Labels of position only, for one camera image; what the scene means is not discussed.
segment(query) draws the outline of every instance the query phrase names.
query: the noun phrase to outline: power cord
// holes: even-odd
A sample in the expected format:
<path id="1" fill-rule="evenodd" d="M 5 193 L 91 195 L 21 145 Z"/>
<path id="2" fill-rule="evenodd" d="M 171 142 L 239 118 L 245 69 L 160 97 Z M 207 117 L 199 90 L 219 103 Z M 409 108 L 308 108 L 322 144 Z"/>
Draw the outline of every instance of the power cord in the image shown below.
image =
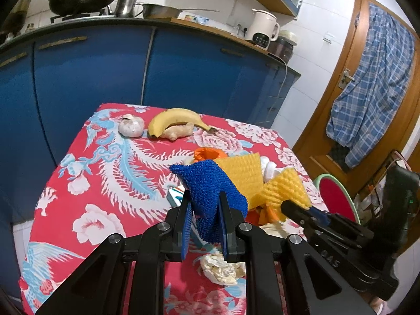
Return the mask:
<path id="1" fill-rule="evenodd" d="M 277 98 L 279 98 L 279 96 L 280 96 L 281 89 L 282 89 L 282 87 L 284 85 L 284 82 L 286 81 L 286 77 L 287 77 L 287 64 L 282 58 L 278 58 L 278 59 L 280 59 L 284 63 L 284 67 L 286 68 L 286 74 L 284 75 L 283 81 L 281 82 L 279 93 L 277 94 Z M 272 104 L 272 106 L 270 107 L 270 109 L 268 109 L 268 113 L 267 113 L 267 116 L 265 117 L 264 123 L 267 122 L 268 116 L 270 115 L 270 112 L 273 109 L 274 104 L 276 104 L 276 102 L 277 101 L 275 100 L 274 103 Z"/>

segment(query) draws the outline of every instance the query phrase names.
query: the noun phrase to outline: floral tablecloth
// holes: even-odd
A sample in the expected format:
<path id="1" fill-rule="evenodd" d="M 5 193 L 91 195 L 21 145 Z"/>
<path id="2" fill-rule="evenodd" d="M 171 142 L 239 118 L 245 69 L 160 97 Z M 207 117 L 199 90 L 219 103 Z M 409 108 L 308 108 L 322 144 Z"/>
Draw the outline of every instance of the floral tablecloth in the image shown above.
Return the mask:
<path id="1" fill-rule="evenodd" d="M 294 167 L 312 203 L 326 209 L 312 181 L 285 141 L 270 129 L 203 115 L 219 129 L 215 135 L 195 128 L 193 135 L 152 141 L 119 135 L 124 114 L 138 114 L 147 125 L 162 109 L 103 104 L 87 120 L 43 191 L 35 209 L 28 252 L 19 285 L 24 310 L 35 313 L 56 288 L 108 235 L 131 237 L 164 220 L 171 207 L 167 190 L 179 185 L 169 166 L 182 163 L 197 147 L 211 146 L 228 155 L 258 152 L 278 167 Z M 287 220 L 284 234 L 302 234 Z M 195 236 L 182 263 L 167 263 L 165 311 L 175 314 L 245 313 L 245 280 L 222 287 L 203 274 L 199 258 L 215 248 Z"/>

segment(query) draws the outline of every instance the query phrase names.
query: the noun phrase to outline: plaid cloth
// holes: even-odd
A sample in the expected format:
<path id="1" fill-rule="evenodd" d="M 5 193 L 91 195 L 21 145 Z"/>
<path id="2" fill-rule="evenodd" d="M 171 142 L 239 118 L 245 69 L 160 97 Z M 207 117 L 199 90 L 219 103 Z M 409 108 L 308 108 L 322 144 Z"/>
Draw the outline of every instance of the plaid cloth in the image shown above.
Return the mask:
<path id="1" fill-rule="evenodd" d="M 410 79 L 414 37 L 390 14 L 369 4 L 369 31 L 359 67 L 334 101 L 327 136 L 350 148 L 353 168 L 382 138 L 401 105 Z"/>

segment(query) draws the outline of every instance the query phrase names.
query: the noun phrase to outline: blue knit cloth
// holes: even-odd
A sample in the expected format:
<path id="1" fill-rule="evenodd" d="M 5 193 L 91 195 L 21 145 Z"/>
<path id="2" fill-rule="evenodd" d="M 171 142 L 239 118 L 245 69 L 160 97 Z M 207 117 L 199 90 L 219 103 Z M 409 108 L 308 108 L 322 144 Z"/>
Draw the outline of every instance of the blue knit cloth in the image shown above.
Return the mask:
<path id="1" fill-rule="evenodd" d="M 217 210 L 219 193 L 222 191 L 226 192 L 229 207 L 238 209 L 244 218 L 246 217 L 246 198 L 213 160 L 198 161 L 189 166 L 171 165 L 169 169 L 177 174 L 190 190 L 201 239 L 209 243 L 220 243 Z"/>

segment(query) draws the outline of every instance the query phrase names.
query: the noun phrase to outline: yellow sponge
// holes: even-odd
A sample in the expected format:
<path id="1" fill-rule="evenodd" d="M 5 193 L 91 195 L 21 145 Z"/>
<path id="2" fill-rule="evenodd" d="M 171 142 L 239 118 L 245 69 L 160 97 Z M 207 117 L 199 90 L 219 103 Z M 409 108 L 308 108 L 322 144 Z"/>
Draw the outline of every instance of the yellow sponge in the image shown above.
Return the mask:
<path id="1" fill-rule="evenodd" d="M 214 162 L 226 173 L 238 191 L 247 199 L 248 209 L 250 199 L 263 187 L 261 160 L 258 153 L 244 156 L 232 156 L 215 159 Z"/>
<path id="2" fill-rule="evenodd" d="M 305 187 L 294 168 L 284 169 L 266 183 L 263 189 L 252 197 L 251 202 L 248 201 L 248 208 L 250 205 L 265 205 L 270 211 L 275 212 L 279 220 L 285 221 L 286 217 L 281 213 L 280 205 L 287 199 L 305 209 L 312 206 Z"/>

